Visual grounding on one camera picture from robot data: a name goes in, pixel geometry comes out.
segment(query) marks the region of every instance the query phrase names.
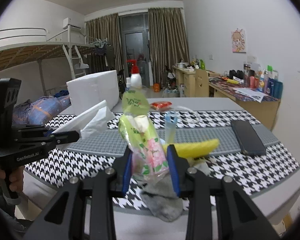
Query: orange bucket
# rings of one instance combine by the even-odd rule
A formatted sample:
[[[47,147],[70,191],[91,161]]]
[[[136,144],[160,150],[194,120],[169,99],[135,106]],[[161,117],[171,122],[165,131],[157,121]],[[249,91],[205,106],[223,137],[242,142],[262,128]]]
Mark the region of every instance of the orange bucket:
[[[154,83],[153,84],[153,91],[154,92],[160,92],[160,84],[159,83]]]

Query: human hand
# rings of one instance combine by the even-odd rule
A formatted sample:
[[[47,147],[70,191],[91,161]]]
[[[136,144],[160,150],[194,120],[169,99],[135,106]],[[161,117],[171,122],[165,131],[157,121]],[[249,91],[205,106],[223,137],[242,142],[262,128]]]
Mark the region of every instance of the human hand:
[[[23,190],[23,169],[24,166],[16,168],[9,176],[10,190],[15,192],[22,192]],[[0,179],[4,179],[6,174],[3,170],[0,169]]]

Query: green bottle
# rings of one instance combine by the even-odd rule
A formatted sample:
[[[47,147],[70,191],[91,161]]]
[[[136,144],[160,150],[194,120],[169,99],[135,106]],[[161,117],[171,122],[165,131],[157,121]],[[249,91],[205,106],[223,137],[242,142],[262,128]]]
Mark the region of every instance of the green bottle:
[[[206,66],[204,64],[204,61],[202,59],[200,59],[200,68],[203,70],[206,70]]]

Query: red snack package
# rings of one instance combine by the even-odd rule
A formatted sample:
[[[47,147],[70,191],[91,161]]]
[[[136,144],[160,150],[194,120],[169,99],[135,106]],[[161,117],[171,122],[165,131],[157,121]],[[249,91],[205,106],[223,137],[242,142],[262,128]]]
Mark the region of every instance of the red snack package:
[[[159,101],[153,102],[152,104],[150,104],[150,106],[157,111],[165,111],[172,106],[172,103],[168,101]]]

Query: curtain rod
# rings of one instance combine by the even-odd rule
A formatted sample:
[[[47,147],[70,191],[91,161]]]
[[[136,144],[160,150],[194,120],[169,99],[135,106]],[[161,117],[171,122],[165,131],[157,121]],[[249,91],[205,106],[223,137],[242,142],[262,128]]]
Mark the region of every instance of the curtain rod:
[[[179,8],[179,9],[182,9],[182,10],[183,10],[183,7],[147,7],[147,8],[130,9],[130,10],[125,10],[125,11],[116,12],[116,13],[120,14],[120,13],[125,13],[125,12],[133,12],[133,11],[149,10],[149,9],[153,9],[153,8],[159,8],[159,9],[165,9],[165,8]],[[98,18],[101,18],[101,17],[104,17],[104,16],[112,15],[112,14],[115,14],[115,13],[105,14],[105,15],[103,15],[103,16],[100,16],[100,17],[97,17],[97,18],[88,20],[88,21],[86,21],[86,22],[89,22],[89,21],[92,21],[92,20],[95,20],[95,19],[98,19]]]

